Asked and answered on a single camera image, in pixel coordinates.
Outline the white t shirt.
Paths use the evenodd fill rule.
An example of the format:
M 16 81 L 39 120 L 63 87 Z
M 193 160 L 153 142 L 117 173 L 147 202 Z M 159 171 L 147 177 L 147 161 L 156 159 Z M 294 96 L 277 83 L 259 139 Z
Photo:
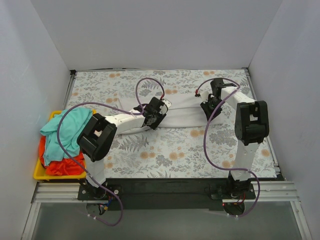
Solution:
M 140 97 L 142 104 L 148 104 L 151 100 L 151 96 Z M 193 127 L 205 127 L 207 125 L 207 117 L 201 108 L 201 98 L 194 97 L 192 93 L 174 94 L 166 97 L 172 104 L 168 109 L 166 117 L 162 120 L 158 127 L 160 128 L 193 128 Z M 119 104 L 125 111 L 130 111 L 138 106 L 138 101 L 135 97 L 121 97 L 119 98 Z M 234 110 L 225 103 L 222 106 L 221 113 L 215 117 L 210 125 L 226 124 L 234 121 Z M 141 128 L 133 128 L 127 130 L 123 135 L 141 133 L 149 130 L 150 127 L 143 126 Z

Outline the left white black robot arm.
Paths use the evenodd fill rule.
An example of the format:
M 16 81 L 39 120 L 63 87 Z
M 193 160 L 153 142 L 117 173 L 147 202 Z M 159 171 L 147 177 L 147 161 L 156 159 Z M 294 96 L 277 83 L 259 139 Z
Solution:
M 95 113 L 77 138 L 88 173 L 85 191 L 95 200 L 106 196 L 104 158 L 118 135 L 130 135 L 149 129 L 155 130 L 167 115 L 172 103 L 153 97 L 149 103 L 137 106 L 129 113 L 103 116 Z

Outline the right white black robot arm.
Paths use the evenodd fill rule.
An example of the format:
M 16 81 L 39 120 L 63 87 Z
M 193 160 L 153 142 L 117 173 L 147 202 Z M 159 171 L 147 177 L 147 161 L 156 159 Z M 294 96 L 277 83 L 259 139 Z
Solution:
M 234 165 L 231 168 L 215 165 L 216 169 L 227 171 L 226 192 L 232 199 L 244 198 L 249 192 L 251 177 L 256 177 L 252 164 L 260 144 L 270 133 L 268 105 L 265 101 L 254 100 L 240 91 L 240 84 L 232 79 L 217 77 L 208 79 L 211 92 L 195 90 L 201 98 L 201 108 L 205 113 L 209 130 L 211 121 L 220 115 L 222 106 L 229 104 L 235 110 L 234 133 L 238 140 Z

